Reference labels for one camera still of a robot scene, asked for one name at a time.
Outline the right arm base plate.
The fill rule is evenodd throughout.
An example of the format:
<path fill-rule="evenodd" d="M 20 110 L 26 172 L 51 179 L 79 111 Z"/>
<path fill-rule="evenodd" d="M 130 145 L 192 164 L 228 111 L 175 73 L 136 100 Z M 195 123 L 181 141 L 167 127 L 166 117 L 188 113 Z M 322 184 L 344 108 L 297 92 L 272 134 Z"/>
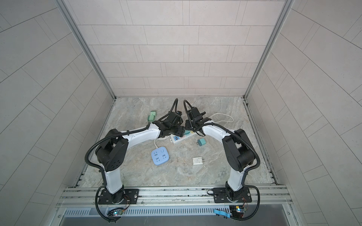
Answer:
<path fill-rule="evenodd" d="M 233 191 L 228 187 L 216 187 L 211 189 L 210 195 L 214 198 L 215 203 L 250 203 L 252 202 L 250 191 L 247 187 L 243 187 L 238 191 Z"/>

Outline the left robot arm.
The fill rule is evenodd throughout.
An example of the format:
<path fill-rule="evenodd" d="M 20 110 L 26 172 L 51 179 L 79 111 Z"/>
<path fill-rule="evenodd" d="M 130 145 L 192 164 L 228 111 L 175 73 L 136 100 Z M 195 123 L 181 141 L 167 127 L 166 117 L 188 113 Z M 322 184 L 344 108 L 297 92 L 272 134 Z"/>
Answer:
<path fill-rule="evenodd" d="M 127 150 L 148 140 L 169 135 L 182 136 L 185 134 L 182 123 L 182 112 L 170 111 L 159 120 L 149 122 L 147 126 L 140 129 L 124 132 L 112 129 L 106 137 L 89 148 L 85 154 L 85 162 L 99 169 L 105 190 L 112 197 L 113 202 L 120 202 L 123 198 L 124 185 L 120 178 L 120 166 Z"/>

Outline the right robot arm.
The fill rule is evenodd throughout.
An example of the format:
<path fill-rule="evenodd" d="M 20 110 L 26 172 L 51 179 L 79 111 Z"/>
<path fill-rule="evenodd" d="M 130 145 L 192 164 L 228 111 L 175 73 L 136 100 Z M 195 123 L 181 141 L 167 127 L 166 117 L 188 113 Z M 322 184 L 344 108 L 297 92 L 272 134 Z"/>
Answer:
<path fill-rule="evenodd" d="M 243 129 L 229 130 L 208 117 L 204 118 L 205 112 L 201 113 L 197 107 L 192 106 L 188 101 L 184 100 L 183 104 L 188 118 L 185 122 L 186 129 L 211 136 L 220 141 L 224 147 L 231 172 L 225 183 L 223 195 L 230 202 L 243 202 L 243 205 L 233 207 L 230 218 L 238 221 L 251 219 L 259 209 L 260 192 L 256 186 L 246 185 L 245 180 L 249 171 L 257 169 L 261 161 L 246 132 Z M 257 192 L 257 204 L 255 210 L 250 215 L 245 216 L 245 204 L 252 201 L 248 196 L 250 188 Z"/>

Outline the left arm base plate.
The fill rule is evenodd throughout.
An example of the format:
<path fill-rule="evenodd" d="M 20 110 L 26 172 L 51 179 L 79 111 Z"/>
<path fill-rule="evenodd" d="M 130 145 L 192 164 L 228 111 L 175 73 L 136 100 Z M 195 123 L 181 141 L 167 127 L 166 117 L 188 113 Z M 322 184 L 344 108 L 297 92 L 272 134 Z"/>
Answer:
<path fill-rule="evenodd" d="M 115 194 L 111 194 L 106 188 L 99 195 L 98 204 L 136 204 L 139 196 L 139 189 L 121 189 Z"/>

